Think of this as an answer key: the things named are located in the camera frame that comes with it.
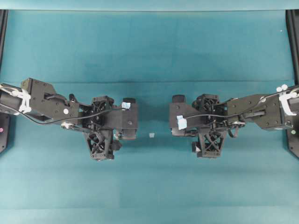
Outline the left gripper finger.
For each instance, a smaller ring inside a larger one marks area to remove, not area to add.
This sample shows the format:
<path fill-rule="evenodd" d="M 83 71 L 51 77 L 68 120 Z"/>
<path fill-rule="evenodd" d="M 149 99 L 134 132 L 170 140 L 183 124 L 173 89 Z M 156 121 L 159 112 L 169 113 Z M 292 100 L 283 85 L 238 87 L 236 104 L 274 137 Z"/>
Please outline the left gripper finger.
<path fill-rule="evenodd" d="M 123 102 L 124 103 L 135 104 L 136 103 L 136 99 L 135 98 L 123 98 Z"/>
<path fill-rule="evenodd" d="M 135 140 L 136 139 L 136 129 L 121 129 L 116 130 L 116 133 L 114 134 L 115 140 L 114 140 L 114 149 L 120 149 L 122 144 L 120 143 L 120 140 Z"/>

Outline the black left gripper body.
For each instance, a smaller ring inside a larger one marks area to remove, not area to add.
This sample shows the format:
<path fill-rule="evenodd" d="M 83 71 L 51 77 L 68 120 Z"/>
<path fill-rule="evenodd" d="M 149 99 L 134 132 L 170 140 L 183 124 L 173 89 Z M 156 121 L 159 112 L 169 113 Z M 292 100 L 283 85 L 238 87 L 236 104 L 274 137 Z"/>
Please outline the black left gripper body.
<path fill-rule="evenodd" d="M 91 104 L 81 104 L 83 116 L 82 128 L 89 148 L 90 157 L 94 160 L 113 160 L 114 150 L 121 147 L 119 141 L 113 140 L 113 128 L 106 124 L 105 116 L 116 110 L 114 100 L 108 96 L 93 98 Z"/>

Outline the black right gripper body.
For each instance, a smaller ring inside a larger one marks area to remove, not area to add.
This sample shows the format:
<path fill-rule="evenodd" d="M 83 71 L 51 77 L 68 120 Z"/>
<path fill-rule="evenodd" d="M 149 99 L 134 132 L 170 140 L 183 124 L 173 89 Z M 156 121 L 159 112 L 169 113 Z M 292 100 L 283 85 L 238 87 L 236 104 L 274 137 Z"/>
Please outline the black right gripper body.
<path fill-rule="evenodd" d="M 192 103 L 193 108 L 206 114 L 200 118 L 199 126 L 190 131 L 192 137 L 197 137 L 197 141 L 192 142 L 192 152 L 197 157 L 217 158 L 221 155 L 227 131 L 221 118 L 212 115 L 217 103 L 219 97 L 211 94 L 203 94 Z"/>

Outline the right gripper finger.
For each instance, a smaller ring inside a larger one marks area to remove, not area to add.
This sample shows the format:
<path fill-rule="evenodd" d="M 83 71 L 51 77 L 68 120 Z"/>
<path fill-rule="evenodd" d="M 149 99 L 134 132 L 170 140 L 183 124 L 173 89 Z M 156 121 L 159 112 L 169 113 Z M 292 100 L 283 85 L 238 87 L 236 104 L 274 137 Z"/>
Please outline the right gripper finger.
<path fill-rule="evenodd" d="M 185 103 L 185 95 L 173 95 L 172 96 L 172 103 Z"/>
<path fill-rule="evenodd" d="M 179 130 L 178 128 L 172 128 L 171 134 L 175 137 L 198 137 L 197 130 L 187 130 L 187 129 Z M 192 142 L 192 151 L 193 152 L 199 151 L 197 141 Z"/>

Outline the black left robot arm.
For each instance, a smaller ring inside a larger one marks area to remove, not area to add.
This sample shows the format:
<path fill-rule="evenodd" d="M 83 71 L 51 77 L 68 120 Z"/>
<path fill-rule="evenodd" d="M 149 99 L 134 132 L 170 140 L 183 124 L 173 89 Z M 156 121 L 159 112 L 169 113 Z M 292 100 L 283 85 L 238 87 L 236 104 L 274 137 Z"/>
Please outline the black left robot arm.
<path fill-rule="evenodd" d="M 90 157 L 97 161 L 114 159 L 121 140 L 136 139 L 138 105 L 134 98 L 124 98 L 121 105 L 108 96 L 93 97 L 90 104 L 65 97 L 52 84 L 36 79 L 24 80 L 20 87 L 0 85 L 0 150 L 7 148 L 11 116 L 22 115 L 42 126 L 59 125 L 81 132 Z"/>

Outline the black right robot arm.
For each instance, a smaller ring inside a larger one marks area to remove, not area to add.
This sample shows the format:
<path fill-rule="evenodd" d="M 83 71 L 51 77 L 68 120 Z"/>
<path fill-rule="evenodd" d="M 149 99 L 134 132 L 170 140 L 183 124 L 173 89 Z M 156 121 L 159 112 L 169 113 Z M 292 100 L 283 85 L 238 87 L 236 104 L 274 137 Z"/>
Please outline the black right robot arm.
<path fill-rule="evenodd" d="M 173 136 L 196 137 L 197 157 L 217 158 L 226 136 L 236 138 L 240 128 L 255 123 L 266 131 L 286 130 L 288 149 L 299 155 L 299 87 L 279 86 L 273 94 L 254 94 L 220 102 L 218 95 L 202 94 L 192 104 L 174 95 L 169 104 Z"/>

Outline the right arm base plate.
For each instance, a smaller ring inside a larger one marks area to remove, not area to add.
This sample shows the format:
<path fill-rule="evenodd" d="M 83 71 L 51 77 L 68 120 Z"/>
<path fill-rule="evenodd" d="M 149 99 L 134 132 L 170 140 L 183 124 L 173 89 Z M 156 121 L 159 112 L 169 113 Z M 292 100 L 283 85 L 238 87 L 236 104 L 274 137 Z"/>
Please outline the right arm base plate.
<path fill-rule="evenodd" d="M 299 128 L 287 129 L 288 150 L 297 158 L 299 157 Z"/>

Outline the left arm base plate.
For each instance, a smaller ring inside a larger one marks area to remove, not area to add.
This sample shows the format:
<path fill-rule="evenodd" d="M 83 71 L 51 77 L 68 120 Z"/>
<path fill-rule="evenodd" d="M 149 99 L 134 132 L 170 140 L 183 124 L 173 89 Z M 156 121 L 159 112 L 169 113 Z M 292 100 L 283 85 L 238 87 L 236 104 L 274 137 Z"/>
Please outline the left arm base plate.
<path fill-rule="evenodd" d="M 0 152 L 4 152 L 8 144 L 8 135 L 10 128 L 10 116 L 5 113 L 0 114 Z"/>

